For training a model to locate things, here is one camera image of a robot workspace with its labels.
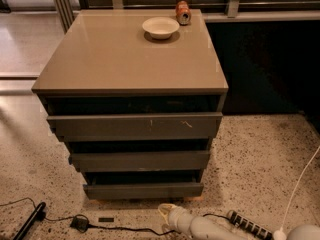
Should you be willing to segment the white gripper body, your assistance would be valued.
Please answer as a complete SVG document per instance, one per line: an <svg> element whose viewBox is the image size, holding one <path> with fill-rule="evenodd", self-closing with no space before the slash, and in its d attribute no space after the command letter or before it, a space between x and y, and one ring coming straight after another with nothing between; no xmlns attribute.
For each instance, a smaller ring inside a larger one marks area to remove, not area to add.
<svg viewBox="0 0 320 240"><path fill-rule="evenodd" d="M194 216L185 208L176 206L172 208L168 215L168 224L176 231L188 231Z"/></svg>

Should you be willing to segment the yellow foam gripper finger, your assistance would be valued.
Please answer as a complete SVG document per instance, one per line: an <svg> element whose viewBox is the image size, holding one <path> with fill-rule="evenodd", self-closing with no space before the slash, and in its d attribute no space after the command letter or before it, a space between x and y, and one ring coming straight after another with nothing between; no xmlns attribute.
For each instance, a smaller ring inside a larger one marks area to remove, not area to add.
<svg viewBox="0 0 320 240"><path fill-rule="evenodd" d="M158 211L164 219L167 219L169 216L169 213L175 208L176 208L175 204L162 203L158 206Z"/></svg>

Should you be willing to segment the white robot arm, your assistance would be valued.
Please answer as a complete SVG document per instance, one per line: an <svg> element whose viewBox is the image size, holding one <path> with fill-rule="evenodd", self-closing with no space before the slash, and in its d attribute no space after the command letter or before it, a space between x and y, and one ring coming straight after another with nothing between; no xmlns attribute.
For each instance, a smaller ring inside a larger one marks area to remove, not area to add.
<svg viewBox="0 0 320 240"><path fill-rule="evenodd" d="M245 240L205 216L192 215L181 206L163 203L158 211L172 230L183 233L190 240ZM228 212L226 219L258 240L320 240L320 227L315 225L300 225L285 234L282 229L271 232L233 210Z"/></svg>

